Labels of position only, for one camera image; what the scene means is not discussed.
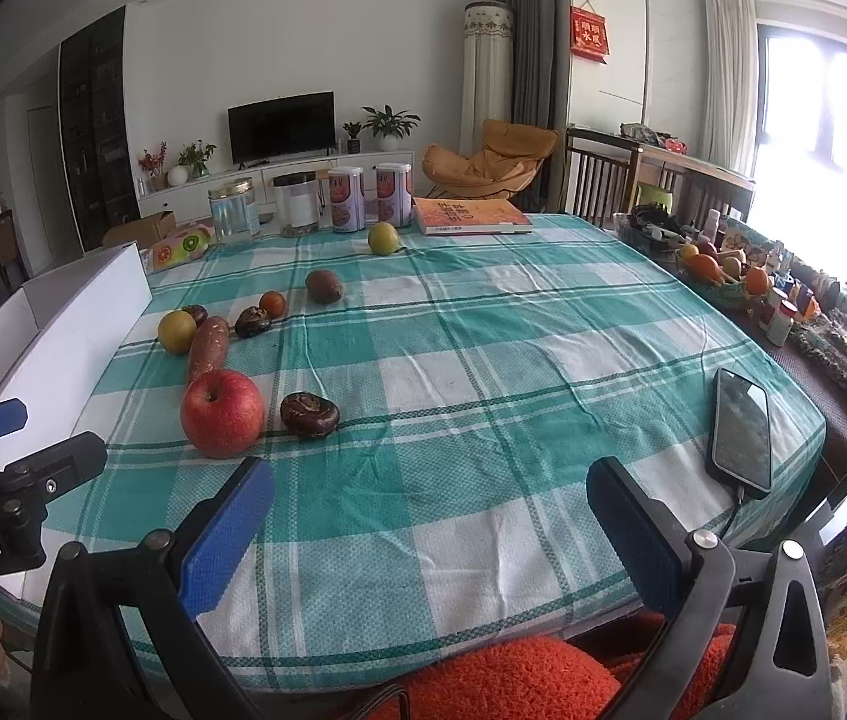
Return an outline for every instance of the television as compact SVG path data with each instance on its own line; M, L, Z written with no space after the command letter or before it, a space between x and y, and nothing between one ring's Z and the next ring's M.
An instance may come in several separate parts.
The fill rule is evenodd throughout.
M333 92L241 105L228 118L234 164L337 146Z

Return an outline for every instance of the cardboard box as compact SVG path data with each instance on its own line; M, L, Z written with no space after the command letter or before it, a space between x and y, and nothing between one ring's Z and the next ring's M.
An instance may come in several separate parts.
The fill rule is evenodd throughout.
M163 211L149 217L138 218L128 221L126 224L118 224L110 227L103 236L103 248L117 247L136 241L140 250L150 248L158 244L176 228L176 218L172 211Z

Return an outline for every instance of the phone screen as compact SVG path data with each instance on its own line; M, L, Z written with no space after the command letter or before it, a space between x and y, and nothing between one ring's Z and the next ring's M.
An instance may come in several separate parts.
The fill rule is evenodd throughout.
M770 413L767 394L729 370L718 372L713 464L758 490L770 490Z

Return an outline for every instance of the white and teal checkered cloth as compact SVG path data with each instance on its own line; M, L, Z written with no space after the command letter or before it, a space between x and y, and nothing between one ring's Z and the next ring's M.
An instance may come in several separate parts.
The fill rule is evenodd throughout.
M578 218L537 215L522 236L402 235L390 257L364 235L321 232L215 247L153 276L153 300L76 427L109 446L103 475L50 507L55 542L92 551L173 528L237 461L183 436L185 358L153 341L162 314L200 303L234 322L266 290L289 317L234 338L226 365L268 404L254 452L276 503L220 608L200 618L248 688L378 683L508 635L559 631L633 599L586 504L588 466L615 455L687 528L726 520L704 471L713 376L730 367L772 401L773 493L734 538L769 532L814 468L824 420L775 362L643 256ZM307 299L313 269L346 295ZM300 442L279 403L308 389L340 429ZM2 612L33 626L38 608ZM141 659L154 656L138 616Z

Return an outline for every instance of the red hanging decoration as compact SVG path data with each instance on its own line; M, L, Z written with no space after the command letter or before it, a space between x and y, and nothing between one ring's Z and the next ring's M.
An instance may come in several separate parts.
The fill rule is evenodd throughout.
M580 7L570 9L570 52L583 59L607 64L607 20L591 10Z

